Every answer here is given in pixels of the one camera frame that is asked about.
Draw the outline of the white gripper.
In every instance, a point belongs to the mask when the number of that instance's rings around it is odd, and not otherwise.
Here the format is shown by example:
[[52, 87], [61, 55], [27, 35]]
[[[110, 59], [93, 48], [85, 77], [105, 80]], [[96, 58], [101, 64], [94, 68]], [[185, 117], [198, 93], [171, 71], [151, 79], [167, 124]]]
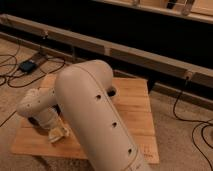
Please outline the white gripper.
[[51, 130], [56, 127], [62, 126], [62, 121], [58, 116], [58, 113], [53, 108], [47, 108], [43, 111], [40, 111], [33, 118], [38, 122], [38, 124], [46, 130]]

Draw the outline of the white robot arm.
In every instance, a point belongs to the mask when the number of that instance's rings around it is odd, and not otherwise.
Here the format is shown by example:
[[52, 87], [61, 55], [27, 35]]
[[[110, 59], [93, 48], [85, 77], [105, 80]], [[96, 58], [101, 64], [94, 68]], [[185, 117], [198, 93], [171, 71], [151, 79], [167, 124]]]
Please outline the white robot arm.
[[57, 74], [51, 89], [29, 90], [17, 112], [51, 129], [59, 125], [50, 110], [57, 105], [95, 171], [151, 171], [108, 95], [112, 79], [102, 60], [72, 64]]

